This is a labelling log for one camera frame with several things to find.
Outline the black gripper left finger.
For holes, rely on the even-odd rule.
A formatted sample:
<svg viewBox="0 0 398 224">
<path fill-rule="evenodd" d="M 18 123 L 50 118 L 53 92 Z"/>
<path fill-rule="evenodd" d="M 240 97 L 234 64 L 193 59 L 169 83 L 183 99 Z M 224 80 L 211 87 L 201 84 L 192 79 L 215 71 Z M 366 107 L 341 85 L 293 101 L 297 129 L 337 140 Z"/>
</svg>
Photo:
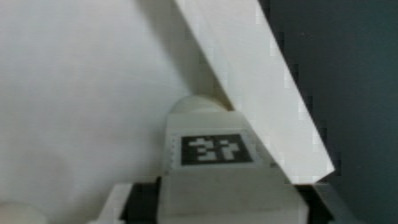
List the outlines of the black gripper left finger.
<svg viewBox="0 0 398 224">
<path fill-rule="evenodd" d="M 153 182 L 138 182 L 133 184 L 119 216 L 124 224 L 158 224 L 160 186 L 161 178 L 156 178 Z"/>
</svg>

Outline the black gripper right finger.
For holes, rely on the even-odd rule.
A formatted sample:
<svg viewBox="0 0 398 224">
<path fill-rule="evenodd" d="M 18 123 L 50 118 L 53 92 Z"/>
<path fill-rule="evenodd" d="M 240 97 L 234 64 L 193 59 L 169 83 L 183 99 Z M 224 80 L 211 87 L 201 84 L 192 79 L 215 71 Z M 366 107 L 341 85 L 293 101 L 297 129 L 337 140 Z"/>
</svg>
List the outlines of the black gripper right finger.
<svg viewBox="0 0 398 224">
<path fill-rule="evenodd" d="M 332 224 L 334 215 L 320 193 L 320 183 L 297 185 L 295 189 L 309 207 L 307 224 Z"/>
</svg>

